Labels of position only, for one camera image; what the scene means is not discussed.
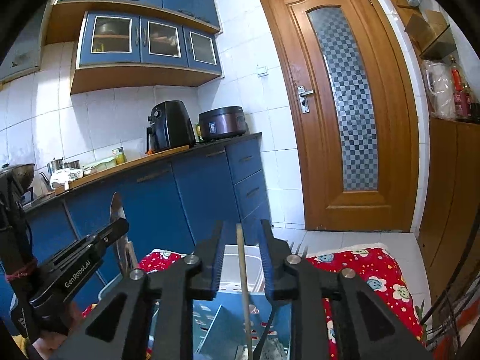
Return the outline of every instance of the kettle spout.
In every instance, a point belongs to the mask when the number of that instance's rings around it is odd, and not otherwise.
[[[52,192],[53,188],[50,186],[49,179],[45,176],[45,173],[39,172],[38,174],[40,175],[40,178],[42,179],[43,183],[45,184],[47,191]]]

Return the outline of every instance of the human hand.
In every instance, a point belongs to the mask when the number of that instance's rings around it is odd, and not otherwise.
[[[78,325],[80,325],[83,316],[75,302],[70,303],[69,312],[73,319],[69,329],[70,334]],[[40,332],[40,338],[33,343],[33,347],[44,360],[47,360],[66,339],[66,335],[42,330]]]

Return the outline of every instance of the brown cabinet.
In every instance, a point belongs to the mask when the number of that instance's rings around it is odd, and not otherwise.
[[[480,203],[480,125],[430,120],[430,171],[418,244],[432,303],[445,289],[465,249]],[[480,268],[475,240],[452,296],[460,294]]]

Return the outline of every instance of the yellow sleeve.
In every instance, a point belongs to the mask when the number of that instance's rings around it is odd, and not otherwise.
[[[15,341],[15,344],[17,344],[20,350],[23,352],[25,357],[27,357],[28,338],[23,338],[21,335],[14,335],[12,338]]]

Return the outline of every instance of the bolt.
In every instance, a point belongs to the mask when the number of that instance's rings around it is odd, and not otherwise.
[[[188,256],[185,256],[183,259],[185,260],[186,264],[189,264],[189,266],[192,266],[193,264],[196,264],[198,262],[198,260],[200,260],[194,254],[189,254]]]
[[[352,268],[342,269],[342,276],[346,279],[353,279],[355,277],[355,271]]]
[[[297,256],[296,254],[291,254],[290,256],[286,257],[286,261],[289,264],[298,264],[300,261],[302,261],[302,258],[300,256]]]
[[[143,275],[145,275],[145,272],[143,272],[141,269],[134,269],[130,272],[129,276],[132,280],[140,280],[143,278]]]

